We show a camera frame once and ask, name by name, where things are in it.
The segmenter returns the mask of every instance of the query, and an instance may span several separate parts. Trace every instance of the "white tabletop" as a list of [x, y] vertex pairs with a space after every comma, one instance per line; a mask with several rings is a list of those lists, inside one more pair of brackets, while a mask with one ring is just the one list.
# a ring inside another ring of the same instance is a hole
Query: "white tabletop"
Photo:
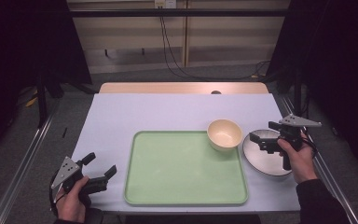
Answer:
[[249, 198], [239, 206], [134, 206], [124, 200], [124, 188], [133, 136], [140, 131], [205, 131], [215, 119], [237, 122], [244, 137], [268, 129], [281, 113], [272, 94], [96, 94], [72, 156], [80, 160], [91, 152], [96, 159], [83, 168], [90, 178], [117, 166], [107, 191], [90, 195], [92, 206], [123, 214], [255, 213], [298, 211], [292, 175], [258, 172], [244, 158]]

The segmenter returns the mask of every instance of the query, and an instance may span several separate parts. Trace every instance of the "green tray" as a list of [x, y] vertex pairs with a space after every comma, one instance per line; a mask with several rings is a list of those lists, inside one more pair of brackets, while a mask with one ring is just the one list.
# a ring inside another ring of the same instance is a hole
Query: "green tray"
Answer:
[[235, 205], [248, 191], [239, 151], [213, 149], [206, 132], [138, 132], [124, 196], [138, 205]]

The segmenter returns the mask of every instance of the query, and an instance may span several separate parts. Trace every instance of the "white plate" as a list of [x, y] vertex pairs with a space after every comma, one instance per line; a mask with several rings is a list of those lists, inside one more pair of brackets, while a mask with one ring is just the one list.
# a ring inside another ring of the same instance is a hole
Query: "white plate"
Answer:
[[[271, 130], [256, 130], [252, 133], [260, 138], [277, 138], [280, 135]], [[283, 157], [279, 152], [268, 154], [267, 151], [260, 150], [258, 144], [251, 141], [249, 134], [243, 140], [243, 152], [254, 168], [266, 175], [288, 175], [292, 172], [283, 169]]]

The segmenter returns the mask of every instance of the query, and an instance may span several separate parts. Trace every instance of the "bowl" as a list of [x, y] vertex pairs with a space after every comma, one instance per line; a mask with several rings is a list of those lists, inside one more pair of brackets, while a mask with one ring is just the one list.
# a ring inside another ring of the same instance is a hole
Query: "bowl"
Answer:
[[237, 148], [242, 140], [242, 130], [229, 119], [217, 119], [208, 127], [211, 146], [218, 151], [230, 151]]

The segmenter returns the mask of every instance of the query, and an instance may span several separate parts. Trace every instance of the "black sleeve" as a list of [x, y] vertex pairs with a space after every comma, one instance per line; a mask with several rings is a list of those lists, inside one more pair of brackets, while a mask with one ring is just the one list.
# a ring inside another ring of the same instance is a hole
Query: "black sleeve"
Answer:
[[54, 224], [82, 224], [80, 222], [72, 222], [72, 221], [65, 221], [61, 219], [56, 219]]
[[301, 224], [350, 224], [341, 203], [319, 179], [308, 180], [296, 187], [301, 206]]

